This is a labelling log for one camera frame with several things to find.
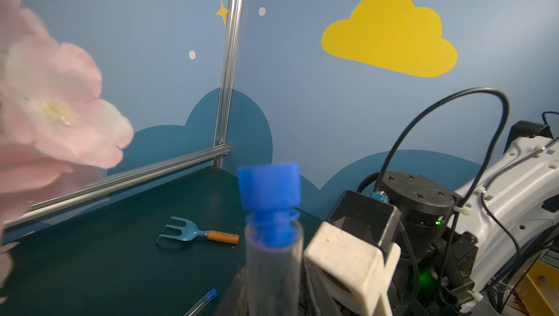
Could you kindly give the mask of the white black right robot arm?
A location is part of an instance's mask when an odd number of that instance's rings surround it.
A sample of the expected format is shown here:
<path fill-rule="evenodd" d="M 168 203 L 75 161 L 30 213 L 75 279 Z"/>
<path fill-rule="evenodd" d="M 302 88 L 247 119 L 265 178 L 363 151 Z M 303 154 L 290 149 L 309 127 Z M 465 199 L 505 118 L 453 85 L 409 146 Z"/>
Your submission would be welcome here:
<path fill-rule="evenodd" d="M 558 140 L 521 121 L 502 159 L 457 191 L 419 174 L 342 194 L 304 252 L 300 315 L 502 313 L 558 238 Z"/>

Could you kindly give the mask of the clear test tube diagonal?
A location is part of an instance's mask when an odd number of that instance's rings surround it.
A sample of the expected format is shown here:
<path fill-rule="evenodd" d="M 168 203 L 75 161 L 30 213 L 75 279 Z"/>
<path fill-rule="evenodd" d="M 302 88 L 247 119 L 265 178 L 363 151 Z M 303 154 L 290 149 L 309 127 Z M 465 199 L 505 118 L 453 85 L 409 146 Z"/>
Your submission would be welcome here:
<path fill-rule="evenodd" d="M 291 243 L 268 247 L 258 228 L 245 228 L 245 266 L 235 275 L 219 304 L 217 315 L 297 315 L 304 229 L 289 226 Z"/>

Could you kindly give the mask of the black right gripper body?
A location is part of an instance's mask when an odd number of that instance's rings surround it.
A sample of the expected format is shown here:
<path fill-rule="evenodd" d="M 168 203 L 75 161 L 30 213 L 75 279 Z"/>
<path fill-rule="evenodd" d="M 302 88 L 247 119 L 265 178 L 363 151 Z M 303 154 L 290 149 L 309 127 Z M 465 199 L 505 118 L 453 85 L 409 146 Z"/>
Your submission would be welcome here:
<path fill-rule="evenodd" d="M 471 235 L 447 227 L 461 195 L 422 176 L 373 173 L 342 193 L 327 221 L 388 253 L 401 249 L 388 300 L 394 315 L 461 315 L 473 301 L 470 278 L 477 253 Z"/>

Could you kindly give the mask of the clear test tube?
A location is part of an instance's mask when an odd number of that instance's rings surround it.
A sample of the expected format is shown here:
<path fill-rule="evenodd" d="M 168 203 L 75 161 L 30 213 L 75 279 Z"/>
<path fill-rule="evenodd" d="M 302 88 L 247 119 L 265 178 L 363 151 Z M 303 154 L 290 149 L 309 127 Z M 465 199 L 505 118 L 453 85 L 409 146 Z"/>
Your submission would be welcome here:
<path fill-rule="evenodd" d="M 198 316 L 210 302 L 205 301 L 205 295 L 201 297 L 183 316 Z"/>

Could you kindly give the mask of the blue stopper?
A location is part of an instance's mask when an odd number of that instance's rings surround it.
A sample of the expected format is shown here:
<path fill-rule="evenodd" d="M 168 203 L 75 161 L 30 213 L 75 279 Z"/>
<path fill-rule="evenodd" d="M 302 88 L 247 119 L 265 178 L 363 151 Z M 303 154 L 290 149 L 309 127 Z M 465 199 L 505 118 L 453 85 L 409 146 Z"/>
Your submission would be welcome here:
<path fill-rule="evenodd" d="M 264 248 L 291 245 L 298 236 L 292 223 L 301 205 L 299 164 L 246 167 L 237 176 L 250 239 Z"/>
<path fill-rule="evenodd" d="M 214 298 L 217 297 L 217 291 L 215 290 L 215 288 L 211 288 L 211 290 L 209 290 L 206 294 L 205 294 L 205 301 L 206 302 L 211 302 L 212 300 L 214 300 Z"/>

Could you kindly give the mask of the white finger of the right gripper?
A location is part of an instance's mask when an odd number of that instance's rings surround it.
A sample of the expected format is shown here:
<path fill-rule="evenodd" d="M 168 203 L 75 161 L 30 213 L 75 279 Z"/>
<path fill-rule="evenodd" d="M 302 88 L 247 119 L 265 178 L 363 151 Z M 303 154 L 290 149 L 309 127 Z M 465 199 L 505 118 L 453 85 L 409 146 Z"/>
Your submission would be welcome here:
<path fill-rule="evenodd" d="M 318 269 L 330 296 L 358 315 L 391 315 L 388 290 L 401 248 L 382 251 L 323 222 L 304 251 L 304 261 Z"/>

